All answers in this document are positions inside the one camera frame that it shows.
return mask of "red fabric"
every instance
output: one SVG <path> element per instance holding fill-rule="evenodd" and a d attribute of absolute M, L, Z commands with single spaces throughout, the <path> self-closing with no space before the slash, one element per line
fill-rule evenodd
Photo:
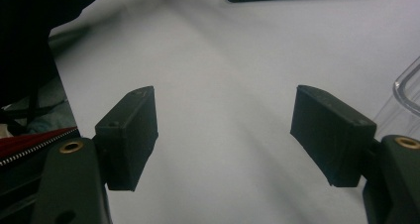
<path fill-rule="evenodd" d="M 25 151 L 30 147 L 74 129 L 76 129 L 76 127 L 58 129 L 47 133 L 0 139 L 0 159 Z"/>

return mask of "transparent container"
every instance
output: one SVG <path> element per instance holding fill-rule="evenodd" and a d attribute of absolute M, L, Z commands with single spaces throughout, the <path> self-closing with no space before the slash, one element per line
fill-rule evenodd
<path fill-rule="evenodd" d="M 376 117 L 376 139 L 403 135 L 420 140 L 420 57 L 394 82 L 393 95 Z"/>

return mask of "screw hole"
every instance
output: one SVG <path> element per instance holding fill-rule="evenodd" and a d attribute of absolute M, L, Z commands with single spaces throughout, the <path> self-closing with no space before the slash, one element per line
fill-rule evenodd
<path fill-rule="evenodd" d="M 410 138 L 398 137 L 395 139 L 395 142 L 405 148 L 420 149 L 420 143 Z"/>
<path fill-rule="evenodd" d="M 78 142 L 78 141 L 77 142 L 69 142 L 67 144 L 62 145 L 59 148 L 59 151 L 63 154 L 69 154 L 69 153 L 77 152 L 82 147 L 83 147 L 82 142 Z"/>
<path fill-rule="evenodd" d="M 73 210 L 64 211 L 55 218 L 55 224 L 68 224 L 75 217 L 76 217 L 76 214 L 74 213 Z"/>
<path fill-rule="evenodd" d="M 76 149 L 77 147 L 78 147 L 78 144 L 77 144 L 77 143 L 70 143 L 70 144 L 68 144 L 68 145 L 65 145 L 65 146 L 64 146 L 64 149 L 65 149 L 66 151 L 71 151 L 71 150 Z"/>

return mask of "zipper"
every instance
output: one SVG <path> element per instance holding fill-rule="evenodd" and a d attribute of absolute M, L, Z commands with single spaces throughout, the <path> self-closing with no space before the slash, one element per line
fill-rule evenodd
<path fill-rule="evenodd" d="M 26 157 L 28 155 L 31 155 L 32 153 L 34 153 L 36 151 L 39 151 L 40 149 L 42 149 L 42 148 L 44 148 L 44 147 L 46 147 L 46 146 L 48 146 L 48 145 L 50 145 L 50 144 L 52 144 L 54 142 L 57 142 L 57 141 L 60 141 L 60 140 L 64 140 L 67 137 L 71 137 L 71 136 L 74 136 L 74 135 L 78 135 L 78 129 L 77 128 L 74 128 L 74 129 L 72 129 L 70 131 L 67 131 L 65 133 L 62 133 L 62 134 L 60 134 L 58 136 L 52 137 L 52 138 L 50 138 L 50 139 L 48 139 L 48 140 L 46 140 L 46 141 L 44 141 L 42 143 L 39 143 L 39 144 L 37 144 L 35 146 L 32 146 L 32 147 L 26 149 L 25 151 L 19 152 L 19 153 L 13 155 L 13 156 L 10 156 L 10 157 L 1 159 L 0 160 L 0 168 L 3 167 L 3 166 L 5 166 L 5 165 L 8 165 L 8 164 L 10 164 L 12 162 L 18 161 L 19 159 L 22 159 L 22 158 L 24 158 L 24 157 Z"/>

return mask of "white table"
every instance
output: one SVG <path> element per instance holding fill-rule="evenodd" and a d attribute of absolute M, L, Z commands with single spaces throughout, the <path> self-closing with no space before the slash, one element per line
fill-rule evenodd
<path fill-rule="evenodd" d="M 330 187 L 289 135 L 298 84 L 370 118 L 420 56 L 420 0 L 98 0 L 53 33 L 88 27 L 56 59 L 86 137 L 153 85 L 159 138 L 123 223 L 367 223 L 358 188 Z"/>

